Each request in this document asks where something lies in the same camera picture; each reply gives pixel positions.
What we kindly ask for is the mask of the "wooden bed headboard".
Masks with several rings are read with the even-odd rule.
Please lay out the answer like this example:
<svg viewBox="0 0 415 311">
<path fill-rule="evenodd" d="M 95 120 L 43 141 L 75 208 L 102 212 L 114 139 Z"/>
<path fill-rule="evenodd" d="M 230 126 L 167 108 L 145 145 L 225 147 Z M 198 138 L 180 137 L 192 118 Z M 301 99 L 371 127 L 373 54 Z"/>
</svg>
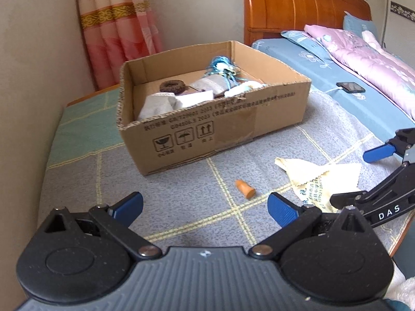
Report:
<svg viewBox="0 0 415 311">
<path fill-rule="evenodd" d="M 259 39 L 278 38 L 285 30 L 306 25 L 342 28 L 346 13 L 371 19 L 365 0 L 244 0 L 244 40 L 250 46 Z"/>
</svg>

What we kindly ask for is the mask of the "cream hair scrunchie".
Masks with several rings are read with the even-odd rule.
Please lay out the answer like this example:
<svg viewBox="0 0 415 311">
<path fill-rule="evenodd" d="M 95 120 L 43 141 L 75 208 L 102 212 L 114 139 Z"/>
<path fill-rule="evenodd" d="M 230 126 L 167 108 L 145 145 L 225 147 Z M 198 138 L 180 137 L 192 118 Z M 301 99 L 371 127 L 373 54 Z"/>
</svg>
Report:
<svg viewBox="0 0 415 311">
<path fill-rule="evenodd" d="M 245 81 L 243 83 L 240 83 L 237 86 L 230 88 L 228 91 L 225 91 L 224 97 L 231 98 L 234 96 L 238 96 L 242 93 L 246 93 L 248 91 L 252 91 L 258 88 L 262 88 L 262 87 L 265 87 L 265 84 L 260 83 L 258 81 L 253 81 L 253 80 Z"/>
</svg>

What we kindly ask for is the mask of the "white cloth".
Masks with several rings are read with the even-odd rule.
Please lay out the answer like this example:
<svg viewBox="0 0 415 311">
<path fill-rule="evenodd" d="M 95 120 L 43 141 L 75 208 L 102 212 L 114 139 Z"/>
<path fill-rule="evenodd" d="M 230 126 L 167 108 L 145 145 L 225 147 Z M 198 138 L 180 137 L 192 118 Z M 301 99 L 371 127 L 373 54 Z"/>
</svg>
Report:
<svg viewBox="0 0 415 311">
<path fill-rule="evenodd" d="M 198 104 L 208 102 L 211 100 L 214 100 L 214 93 L 211 90 L 177 96 L 176 103 L 175 103 L 175 110 L 193 107 Z"/>
</svg>

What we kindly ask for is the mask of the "floral pouch with teal cord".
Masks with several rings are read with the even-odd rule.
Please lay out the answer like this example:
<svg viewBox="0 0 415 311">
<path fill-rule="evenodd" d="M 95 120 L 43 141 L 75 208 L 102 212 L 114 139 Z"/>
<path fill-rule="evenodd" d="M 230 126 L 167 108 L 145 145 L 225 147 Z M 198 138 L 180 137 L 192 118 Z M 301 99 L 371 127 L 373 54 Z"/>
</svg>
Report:
<svg viewBox="0 0 415 311">
<path fill-rule="evenodd" d="M 233 87 L 240 85 L 243 82 L 249 81 L 240 75 L 240 68 L 234 64 L 233 61 L 224 55 L 219 55 L 211 59 L 204 76 L 218 75 L 226 82 L 226 89 L 230 90 Z"/>
</svg>

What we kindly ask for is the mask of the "grey lace sachet pillow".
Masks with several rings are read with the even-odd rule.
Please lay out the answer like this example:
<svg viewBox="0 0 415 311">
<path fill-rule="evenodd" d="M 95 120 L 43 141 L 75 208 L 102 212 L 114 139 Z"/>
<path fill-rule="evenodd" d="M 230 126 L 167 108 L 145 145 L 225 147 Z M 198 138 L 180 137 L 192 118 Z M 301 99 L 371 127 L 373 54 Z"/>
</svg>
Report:
<svg viewBox="0 0 415 311">
<path fill-rule="evenodd" d="M 212 91 L 215 95 L 224 93 L 229 89 L 228 80 L 218 74 L 204 76 L 190 83 L 189 86 L 199 92 Z"/>
</svg>

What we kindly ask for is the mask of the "orange finger cot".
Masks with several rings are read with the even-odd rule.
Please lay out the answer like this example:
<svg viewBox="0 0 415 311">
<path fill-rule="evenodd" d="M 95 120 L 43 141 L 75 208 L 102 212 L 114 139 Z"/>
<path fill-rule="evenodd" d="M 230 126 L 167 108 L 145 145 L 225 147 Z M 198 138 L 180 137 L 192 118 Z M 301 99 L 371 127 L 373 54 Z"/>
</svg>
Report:
<svg viewBox="0 0 415 311">
<path fill-rule="evenodd" d="M 246 199 L 252 199 L 256 194 L 255 188 L 251 187 L 247 182 L 243 180 L 236 180 L 235 187 Z"/>
</svg>

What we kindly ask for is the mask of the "black smartphone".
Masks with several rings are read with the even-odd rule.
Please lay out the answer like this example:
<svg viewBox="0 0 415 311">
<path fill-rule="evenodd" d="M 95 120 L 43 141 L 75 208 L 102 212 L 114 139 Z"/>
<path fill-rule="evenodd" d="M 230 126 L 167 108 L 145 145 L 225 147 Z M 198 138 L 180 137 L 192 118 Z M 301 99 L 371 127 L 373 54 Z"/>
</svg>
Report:
<svg viewBox="0 0 415 311">
<path fill-rule="evenodd" d="M 365 93 L 366 89 L 355 82 L 337 82 L 336 86 L 346 93 Z"/>
</svg>

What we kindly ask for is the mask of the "pink patterned curtain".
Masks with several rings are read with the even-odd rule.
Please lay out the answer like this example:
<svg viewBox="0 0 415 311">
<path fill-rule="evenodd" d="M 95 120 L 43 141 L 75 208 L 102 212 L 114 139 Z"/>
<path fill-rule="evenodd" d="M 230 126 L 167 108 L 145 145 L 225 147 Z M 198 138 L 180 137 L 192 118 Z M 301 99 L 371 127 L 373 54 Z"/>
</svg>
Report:
<svg viewBox="0 0 415 311">
<path fill-rule="evenodd" d="M 119 83 L 124 62 L 161 52 L 149 0 L 77 0 L 77 3 L 97 89 Z"/>
</svg>

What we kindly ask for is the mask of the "blue floral bed sheet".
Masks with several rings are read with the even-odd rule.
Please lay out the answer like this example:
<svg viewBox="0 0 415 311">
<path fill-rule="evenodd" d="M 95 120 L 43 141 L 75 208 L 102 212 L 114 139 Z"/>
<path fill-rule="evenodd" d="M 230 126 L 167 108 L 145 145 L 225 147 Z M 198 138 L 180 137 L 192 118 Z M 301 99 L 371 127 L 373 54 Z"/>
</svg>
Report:
<svg viewBox="0 0 415 311">
<path fill-rule="evenodd" d="M 276 39 L 259 39 L 254 49 L 291 66 L 312 80 L 312 86 L 328 93 L 356 116 L 380 140 L 399 129 L 414 127 L 414 121 L 358 75 L 333 61 L 328 51 L 303 31 L 284 32 Z"/>
</svg>

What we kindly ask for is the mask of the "pink floral quilt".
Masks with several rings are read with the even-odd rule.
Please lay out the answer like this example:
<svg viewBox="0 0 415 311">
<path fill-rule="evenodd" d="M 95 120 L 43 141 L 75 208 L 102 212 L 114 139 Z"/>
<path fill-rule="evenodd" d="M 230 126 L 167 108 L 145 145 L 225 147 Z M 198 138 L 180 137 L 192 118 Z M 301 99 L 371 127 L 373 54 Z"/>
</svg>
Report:
<svg viewBox="0 0 415 311">
<path fill-rule="evenodd" d="M 414 117 L 414 68 L 388 53 L 374 35 L 363 31 L 358 37 L 347 30 L 306 25 L 305 31 L 331 54 Z"/>
</svg>

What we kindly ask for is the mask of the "brown hair scrunchie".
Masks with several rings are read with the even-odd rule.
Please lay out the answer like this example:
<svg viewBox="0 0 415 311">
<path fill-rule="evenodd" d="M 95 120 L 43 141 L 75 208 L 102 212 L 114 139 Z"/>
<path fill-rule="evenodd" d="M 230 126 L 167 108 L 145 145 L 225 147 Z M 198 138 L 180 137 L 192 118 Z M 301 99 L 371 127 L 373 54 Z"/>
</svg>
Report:
<svg viewBox="0 0 415 311">
<path fill-rule="evenodd" d="M 162 93 L 174 93 L 177 95 L 186 91 L 186 84 L 178 79 L 168 80 L 160 84 L 159 90 Z"/>
</svg>

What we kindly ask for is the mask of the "blue pillow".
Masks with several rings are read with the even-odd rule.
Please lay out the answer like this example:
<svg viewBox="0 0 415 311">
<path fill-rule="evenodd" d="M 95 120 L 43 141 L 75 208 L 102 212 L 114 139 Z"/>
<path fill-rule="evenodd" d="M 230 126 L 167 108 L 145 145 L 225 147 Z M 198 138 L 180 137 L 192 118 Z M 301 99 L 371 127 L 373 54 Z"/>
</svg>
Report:
<svg viewBox="0 0 415 311">
<path fill-rule="evenodd" d="M 379 40 L 376 25 L 371 20 L 363 20 L 345 12 L 343 18 L 343 30 L 349 31 L 362 38 L 363 31 L 370 31 Z"/>
</svg>

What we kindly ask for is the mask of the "open cardboard box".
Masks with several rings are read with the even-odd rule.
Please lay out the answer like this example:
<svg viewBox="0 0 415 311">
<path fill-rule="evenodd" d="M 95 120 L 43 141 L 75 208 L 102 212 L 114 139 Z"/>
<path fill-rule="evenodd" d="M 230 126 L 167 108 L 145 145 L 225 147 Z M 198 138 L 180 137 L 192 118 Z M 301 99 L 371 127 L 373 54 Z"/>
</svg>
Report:
<svg viewBox="0 0 415 311">
<path fill-rule="evenodd" d="M 200 79 L 226 56 L 261 88 L 139 120 L 146 98 L 173 79 Z M 303 120 L 310 78 L 238 41 L 198 44 L 127 61 L 120 69 L 117 127 L 138 171 L 192 162 Z"/>
</svg>

